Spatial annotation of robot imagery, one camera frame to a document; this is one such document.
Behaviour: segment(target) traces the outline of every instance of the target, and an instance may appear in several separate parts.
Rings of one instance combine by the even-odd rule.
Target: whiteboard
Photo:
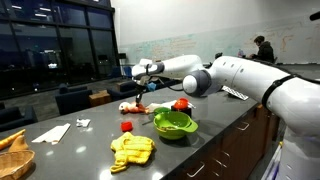
[[[271,42],[277,63],[320,63],[320,23],[308,16],[121,45],[119,52],[127,54],[129,64],[142,58],[164,60],[187,54],[209,63],[219,52],[228,56],[237,56],[239,49],[248,55],[257,53],[253,40],[258,35]]]

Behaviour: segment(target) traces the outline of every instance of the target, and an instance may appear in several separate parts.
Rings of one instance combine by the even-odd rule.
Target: gray countertop
[[[134,97],[2,132],[0,139],[17,130],[26,129],[27,143],[36,155],[35,166],[24,176],[24,179],[154,180],[161,179],[173,171],[257,105],[257,102],[252,99],[242,101],[230,98],[226,92],[219,92],[205,98],[192,98],[183,92],[169,89],[144,94],[142,103],[144,105],[163,103],[180,97],[188,98],[196,106],[196,109],[192,110],[192,119],[199,125],[195,133],[180,140],[169,141],[160,138],[154,130],[153,123],[142,125],[150,121],[152,115],[120,114],[119,104],[124,101],[133,102]],[[76,118],[79,115],[91,119],[88,128],[76,127]],[[120,124],[123,121],[132,121],[131,133],[151,138],[155,142],[156,149],[152,152],[147,164],[130,164],[127,170],[111,174],[109,168],[114,164],[115,158],[110,145],[112,140],[123,134],[120,130]],[[31,143],[33,139],[54,126],[66,123],[70,123],[71,127],[57,145]]]

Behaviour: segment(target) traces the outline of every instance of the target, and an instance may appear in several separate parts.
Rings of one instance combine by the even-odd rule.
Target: laboratory room
[[[0,0],[1,180],[319,180],[320,1]]]

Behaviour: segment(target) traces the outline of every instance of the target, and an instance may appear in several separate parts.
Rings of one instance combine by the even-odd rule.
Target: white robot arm
[[[228,56],[219,57],[208,69],[196,55],[144,62],[133,68],[140,85],[153,76],[183,79],[190,96],[208,95],[225,85],[261,102],[288,126],[279,178],[320,179],[320,82],[260,61]]]

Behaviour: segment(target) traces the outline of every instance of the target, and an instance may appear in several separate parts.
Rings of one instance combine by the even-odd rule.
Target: yellow cloth
[[[145,164],[154,147],[154,142],[150,138],[133,136],[130,132],[124,133],[111,143],[116,160],[110,171],[112,173],[123,171],[128,163]]]

